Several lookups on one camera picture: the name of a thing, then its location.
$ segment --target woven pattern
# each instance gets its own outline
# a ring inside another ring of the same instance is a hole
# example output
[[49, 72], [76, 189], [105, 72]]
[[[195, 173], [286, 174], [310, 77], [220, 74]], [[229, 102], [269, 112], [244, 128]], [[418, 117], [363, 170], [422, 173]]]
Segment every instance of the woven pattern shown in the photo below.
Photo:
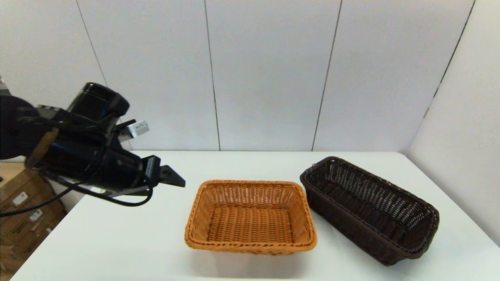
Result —
[[421, 257], [438, 229], [432, 205], [343, 159], [325, 158], [300, 180], [311, 209], [386, 266]]
[[289, 255], [311, 250], [317, 237], [298, 184], [210, 180], [199, 187], [184, 240], [194, 249]]

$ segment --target label on box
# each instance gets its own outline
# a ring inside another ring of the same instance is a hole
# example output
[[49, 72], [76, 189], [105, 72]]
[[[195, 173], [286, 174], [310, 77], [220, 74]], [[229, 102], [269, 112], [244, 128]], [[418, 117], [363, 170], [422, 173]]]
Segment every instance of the label on box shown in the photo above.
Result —
[[14, 206], [17, 207], [21, 205], [21, 203], [23, 203], [26, 199], [28, 199], [28, 195], [26, 194], [26, 192], [23, 191], [21, 194], [16, 196], [14, 200], [12, 200], [12, 203], [14, 203]]
[[33, 223], [33, 222], [36, 222], [38, 220], [38, 218], [40, 218], [40, 216], [43, 214], [44, 212], [42, 212], [42, 210], [38, 209], [36, 210], [32, 215], [29, 216], [29, 220]]

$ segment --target rectangular basket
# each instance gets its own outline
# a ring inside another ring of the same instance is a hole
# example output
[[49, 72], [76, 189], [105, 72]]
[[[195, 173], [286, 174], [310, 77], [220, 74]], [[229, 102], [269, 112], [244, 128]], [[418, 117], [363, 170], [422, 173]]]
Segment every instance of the rectangular basket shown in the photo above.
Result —
[[311, 250], [317, 237], [300, 185], [209, 180], [199, 187], [184, 240], [194, 249], [289, 255]]
[[386, 266], [422, 256], [438, 229], [432, 205], [343, 159], [323, 159], [300, 181], [311, 209]]

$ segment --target table surface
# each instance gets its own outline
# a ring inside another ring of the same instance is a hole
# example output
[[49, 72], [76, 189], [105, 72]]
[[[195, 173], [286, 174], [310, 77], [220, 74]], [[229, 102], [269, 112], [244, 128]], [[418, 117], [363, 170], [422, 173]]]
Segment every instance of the table surface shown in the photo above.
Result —
[[[261, 278], [320, 280], [498, 280], [500, 248], [423, 172], [396, 152], [134, 151], [156, 155], [186, 187], [160, 184], [150, 202], [125, 207], [85, 196], [12, 281]], [[317, 246], [287, 256], [191, 249], [184, 230], [198, 187], [207, 180], [300, 183], [327, 156], [343, 158], [432, 204], [440, 224], [419, 259], [384, 266], [312, 212]], [[137, 201], [132, 196], [121, 199]]]

